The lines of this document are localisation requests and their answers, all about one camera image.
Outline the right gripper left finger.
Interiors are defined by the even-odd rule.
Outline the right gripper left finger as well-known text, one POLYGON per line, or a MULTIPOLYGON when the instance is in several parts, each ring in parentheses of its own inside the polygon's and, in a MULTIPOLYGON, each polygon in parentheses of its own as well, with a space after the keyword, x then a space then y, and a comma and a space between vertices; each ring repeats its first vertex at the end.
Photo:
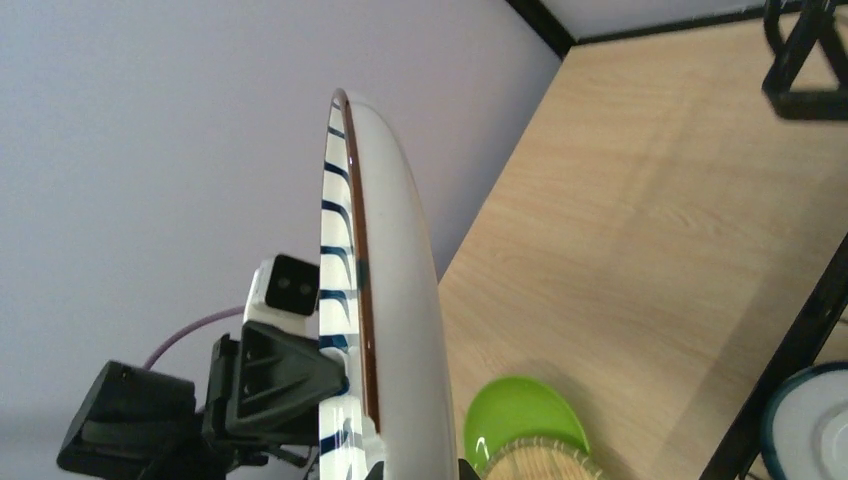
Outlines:
POLYGON ((384 477, 384 462, 380 461, 374 464, 370 469, 365 480, 383 480, 384 477))

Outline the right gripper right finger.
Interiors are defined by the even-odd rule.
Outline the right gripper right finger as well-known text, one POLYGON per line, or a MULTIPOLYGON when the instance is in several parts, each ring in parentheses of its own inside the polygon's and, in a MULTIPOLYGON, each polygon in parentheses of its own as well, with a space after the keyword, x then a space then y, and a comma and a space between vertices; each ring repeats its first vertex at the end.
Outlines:
POLYGON ((458 459, 458 474, 459 480, 480 480, 471 464, 463 458, 458 459))

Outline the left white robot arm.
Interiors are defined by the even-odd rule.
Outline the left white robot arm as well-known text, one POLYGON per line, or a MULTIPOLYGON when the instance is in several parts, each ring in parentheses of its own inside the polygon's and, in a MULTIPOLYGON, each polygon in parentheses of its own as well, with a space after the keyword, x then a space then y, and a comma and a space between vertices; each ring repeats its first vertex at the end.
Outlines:
POLYGON ((319 405, 349 387, 318 341, 264 323, 213 346, 203 405, 193 382, 107 362, 73 417, 56 458, 98 479, 224 479, 319 445, 319 405))

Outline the round woven bamboo plate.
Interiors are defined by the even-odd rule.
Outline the round woven bamboo plate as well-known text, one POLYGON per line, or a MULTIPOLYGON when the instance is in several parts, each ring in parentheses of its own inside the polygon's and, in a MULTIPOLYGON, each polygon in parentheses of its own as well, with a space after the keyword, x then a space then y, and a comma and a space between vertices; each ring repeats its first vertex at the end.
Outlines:
POLYGON ((486 464, 483 480, 605 480, 606 473, 585 452, 545 437, 515 440, 486 464))

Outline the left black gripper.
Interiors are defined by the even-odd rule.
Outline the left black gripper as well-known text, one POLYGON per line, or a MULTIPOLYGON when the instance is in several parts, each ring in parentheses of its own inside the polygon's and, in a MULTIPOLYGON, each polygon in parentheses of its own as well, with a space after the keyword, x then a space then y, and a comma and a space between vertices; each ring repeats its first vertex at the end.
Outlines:
POLYGON ((318 341, 250 321, 213 346, 201 432, 230 446, 314 447, 319 404, 348 387, 318 341))

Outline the green plastic plate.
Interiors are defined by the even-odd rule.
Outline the green plastic plate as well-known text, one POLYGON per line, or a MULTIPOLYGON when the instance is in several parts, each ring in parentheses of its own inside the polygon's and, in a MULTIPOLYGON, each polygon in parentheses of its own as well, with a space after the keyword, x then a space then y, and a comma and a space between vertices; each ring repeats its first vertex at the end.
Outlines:
POLYGON ((585 429, 565 397, 527 376, 504 376, 483 386, 471 401, 463 424, 466 460, 478 473, 520 440, 551 440, 591 453, 585 429))

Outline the black wire dish rack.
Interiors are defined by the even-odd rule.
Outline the black wire dish rack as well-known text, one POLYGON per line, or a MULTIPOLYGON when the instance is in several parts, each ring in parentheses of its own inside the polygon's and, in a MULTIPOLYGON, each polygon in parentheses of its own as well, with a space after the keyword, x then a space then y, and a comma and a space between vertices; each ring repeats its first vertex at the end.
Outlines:
MULTIPOLYGON (((761 90, 772 112, 792 123, 847 123, 847 4, 766 1, 762 26, 771 63, 761 90)), ((778 419, 802 382, 832 372, 819 356, 847 313, 847 241, 841 239, 757 375, 700 476, 744 479, 756 463, 768 477, 787 479, 779 454, 778 419)))

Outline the white bowl with dark rim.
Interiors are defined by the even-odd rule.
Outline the white bowl with dark rim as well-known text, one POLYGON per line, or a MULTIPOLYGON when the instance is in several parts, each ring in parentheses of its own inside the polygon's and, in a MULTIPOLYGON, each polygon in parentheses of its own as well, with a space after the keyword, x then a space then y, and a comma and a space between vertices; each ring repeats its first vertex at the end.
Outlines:
POLYGON ((761 456, 773 479, 847 477, 847 363, 805 368, 767 403, 761 456))

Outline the blue striped white plate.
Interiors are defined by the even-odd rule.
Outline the blue striped white plate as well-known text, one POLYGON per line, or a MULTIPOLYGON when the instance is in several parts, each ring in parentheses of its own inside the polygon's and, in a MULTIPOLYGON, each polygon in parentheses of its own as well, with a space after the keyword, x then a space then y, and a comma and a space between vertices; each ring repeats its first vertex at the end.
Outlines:
POLYGON ((367 101, 332 96, 322 177, 319 344, 349 387, 320 403, 318 477, 455 479, 430 234, 403 147, 367 101))

